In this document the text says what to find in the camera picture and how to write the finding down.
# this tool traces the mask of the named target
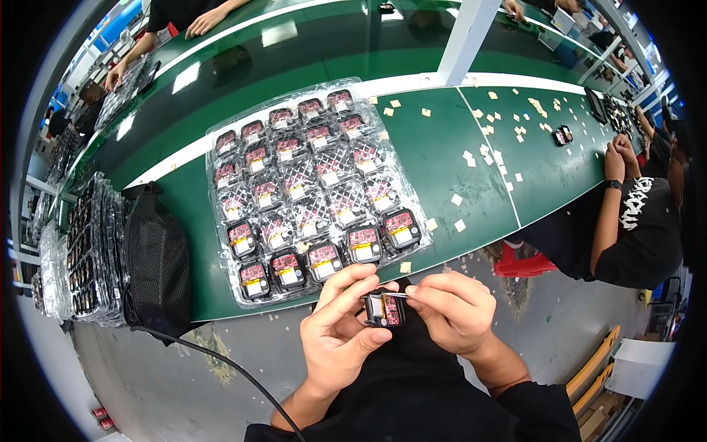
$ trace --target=green table surface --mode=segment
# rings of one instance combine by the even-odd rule
[[[202,39],[271,10],[269,3],[253,0]],[[75,175],[102,170],[120,189],[200,139],[209,127],[276,95],[349,76],[371,80],[435,71],[454,24],[449,9],[457,9],[459,4],[410,0],[393,4],[403,20],[380,20],[377,13],[369,13],[377,5],[372,1],[338,1],[269,18],[201,48],[165,71],[145,96],[137,97],[111,128],[95,137]],[[530,8],[527,11],[529,16],[547,23],[541,13]],[[263,47],[263,29],[291,27],[292,23],[296,36]],[[469,71],[577,83],[587,64],[591,65],[591,60],[587,63],[586,57],[578,57],[577,47],[571,42],[563,42],[557,50],[550,51],[538,41],[544,30],[536,25],[514,26],[505,14],[498,14]],[[161,59],[164,65],[199,41],[202,40],[184,40],[178,35],[151,56]],[[175,79],[196,63],[196,81],[175,92]],[[584,85],[606,87],[592,80]],[[489,98],[489,90],[496,92],[498,100]],[[435,218],[439,225],[433,232],[432,246],[408,259],[413,272],[498,240],[562,207],[603,179],[601,155],[597,158],[595,153],[603,151],[602,144],[614,133],[609,133],[607,127],[602,135],[596,120],[581,108],[586,103],[580,96],[518,90],[516,95],[510,88],[442,88],[379,98],[381,115],[388,100],[398,99],[402,104],[394,117],[382,117],[383,122],[427,217]],[[541,101],[549,114],[547,120],[533,109],[528,97]],[[567,103],[562,101],[560,112],[553,109],[553,98],[567,98]],[[502,115],[501,121],[492,124],[495,134],[488,139],[479,130],[467,102],[484,114]],[[432,111],[431,117],[421,114],[423,107]],[[577,121],[569,113],[570,107]],[[530,121],[522,118],[524,112],[528,112]],[[513,113],[521,116],[520,122],[513,120]],[[117,128],[126,121],[132,125],[118,137]],[[549,132],[539,129],[541,121],[553,128],[560,124],[572,128],[575,141],[571,156],[566,148],[554,145]],[[526,128],[524,143],[515,138],[515,126]],[[496,164],[489,167],[483,161],[479,153],[482,143],[503,152],[508,169],[505,177]],[[464,150],[477,159],[475,168],[467,167],[462,157]],[[522,173],[523,182],[515,181],[518,172]],[[512,181],[515,187],[510,194],[505,181]],[[204,157],[168,173],[159,183],[164,188],[160,199],[179,219],[189,239],[193,321],[263,313],[317,299],[313,294],[270,308],[239,308],[218,265]],[[463,198],[459,207],[450,202],[454,193]],[[466,224],[461,233],[454,227],[460,219]],[[400,276],[399,265],[381,269],[379,275],[382,280],[395,279]]]

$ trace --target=clear plastic packaging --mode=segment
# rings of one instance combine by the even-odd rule
[[[220,263],[242,308],[315,293],[353,262],[382,267],[431,244],[417,195],[360,90],[357,78],[321,83],[206,133]],[[217,149],[229,131],[240,140],[242,175],[231,171],[233,153]]]

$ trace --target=paper scrap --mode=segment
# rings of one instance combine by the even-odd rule
[[[462,198],[459,195],[454,194],[452,196],[452,204],[459,207],[462,204]]]
[[[460,233],[461,233],[464,229],[467,228],[467,225],[464,224],[464,220],[463,220],[463,219],[460,219],[459,221],[457,221],[456,223],[454,223],[454,227],[457,228],[457,232],[460,232]]]

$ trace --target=smartwatch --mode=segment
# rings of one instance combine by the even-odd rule
[[[614,189],[622,190],[624,186],[619,180],[606,180],[605,183],[607,183],[607,189],[613,187]]]

